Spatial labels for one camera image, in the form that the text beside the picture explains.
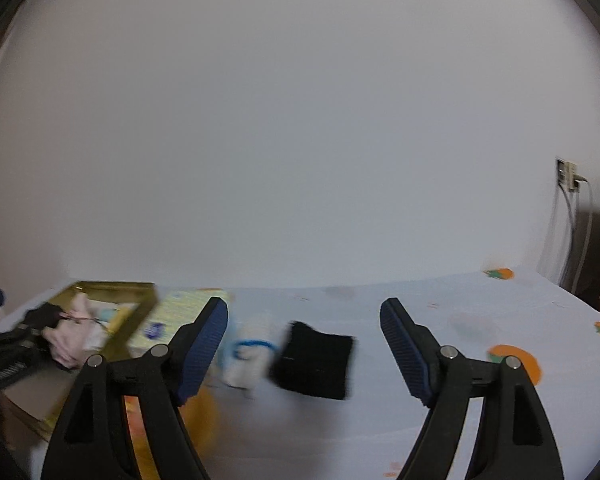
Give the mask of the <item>white sock blue band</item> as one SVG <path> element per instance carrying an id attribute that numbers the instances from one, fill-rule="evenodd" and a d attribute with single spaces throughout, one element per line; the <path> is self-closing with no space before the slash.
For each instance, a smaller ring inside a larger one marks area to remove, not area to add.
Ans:
<path id="1" fill-rule="evenodd" d="M 228 340 L 222 383 L 243 392 L 253 392 L 268 374 L 280 347 L 282 331 L 268 312 L 239 322 Z"/>

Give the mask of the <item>black fuzzy cloth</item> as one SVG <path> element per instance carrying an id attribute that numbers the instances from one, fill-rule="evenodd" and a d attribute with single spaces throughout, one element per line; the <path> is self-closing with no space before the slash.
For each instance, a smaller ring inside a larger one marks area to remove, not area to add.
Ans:
<path id="1" fill-rule="evenodd" d="M 277 387 L 304 396 L 346 400 L 354 346 L 352 336 L 322 333 L 294 321 L 268 370 L 268 378 Z"/>

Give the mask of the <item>wall power socket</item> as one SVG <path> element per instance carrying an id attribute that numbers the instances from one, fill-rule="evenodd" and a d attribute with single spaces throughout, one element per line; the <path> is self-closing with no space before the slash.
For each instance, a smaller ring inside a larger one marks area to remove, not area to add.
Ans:
<path id="1" fill-rule="evenodd" d="M 580 184 L 586 182 L 585 177 L 578 173 L 578 167 L 574 162 L 556 159 L 556 172 L 558 184 L 568 193 L 579 192 Z"/>

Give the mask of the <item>pink tissue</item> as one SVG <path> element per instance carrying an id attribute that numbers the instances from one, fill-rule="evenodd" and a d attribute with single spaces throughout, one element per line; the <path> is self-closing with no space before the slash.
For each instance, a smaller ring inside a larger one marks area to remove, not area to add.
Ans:
<path id="1" fill-rule="evenodd" d="M 87 294 L 79 292 L 71 300 L 69 310 L 61 312 L 57 325 L 42 331 L 50 345 L 50 355 L 61 367 L 79 368 L 88 352 L 102 348 L 108 333 L 97 322 L 98 311 Z"/>

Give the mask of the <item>persimmon print tablecloth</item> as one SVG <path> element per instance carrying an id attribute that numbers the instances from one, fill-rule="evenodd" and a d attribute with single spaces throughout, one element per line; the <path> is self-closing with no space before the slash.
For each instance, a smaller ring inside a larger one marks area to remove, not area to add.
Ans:
<path id="1" fill-rule="evenodd" d="M 215 479 L 392 479 L 426 417 L 379 326 L 396 297 L 442 344 L 474 359 L 504 344 L 539 364 L 538 393 L 569 479 L 600 461 L 600 314 L 524 268 L 508 280 L 483 272 L 431 280 L 314 288 L 233 288 L 234 324 L 267 314 L 277 333 L 301 321 L 355 339 L 346 400 L 312 399 L 262 380 L 245 394 L 212 387 L 220 426 L 204 466 Z"/>

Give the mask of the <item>gold rectangular tin box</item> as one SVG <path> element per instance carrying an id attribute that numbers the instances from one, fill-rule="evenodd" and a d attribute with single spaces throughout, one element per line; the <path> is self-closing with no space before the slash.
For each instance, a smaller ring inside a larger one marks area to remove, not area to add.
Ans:
<path id="1" fill-rule="evenodd" d="M 77 281 L 35 299 L 35 307 L 60 307 L 64 318 L 43 335 L 52 356 L 4 391 L 8 410 L 47 441 L 86 359 L 94 353 L 109 361 L 128 358 L 129 340 L 157 302 L 154 284 L 110 281 Z"/>

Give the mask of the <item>mint green soft item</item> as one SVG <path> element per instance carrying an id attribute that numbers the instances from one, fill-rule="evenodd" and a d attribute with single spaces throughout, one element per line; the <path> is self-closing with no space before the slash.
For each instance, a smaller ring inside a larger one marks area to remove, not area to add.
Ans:
<path id="1" fill-rule="evenodd" d="M 120 307 L 100 309 L 97 322 L 108 334 L 114 334 L 124 321 L 125 310 Z"/>

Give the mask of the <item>yellow dotted tissue pack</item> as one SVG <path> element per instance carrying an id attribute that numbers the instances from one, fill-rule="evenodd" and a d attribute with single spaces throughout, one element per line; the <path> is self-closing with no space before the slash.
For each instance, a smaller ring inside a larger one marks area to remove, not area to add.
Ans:
<path id="1" fill-rule="evenodd" d="M 223 289 L 183 289 L 168 292 L 149 312 L 126 346 L 132 358 L 138 358 L 155 344 L 168 344 L 178 329 L 193 323 L 212 297 L 221 298 L 228 306 L 233 301 Z"/>

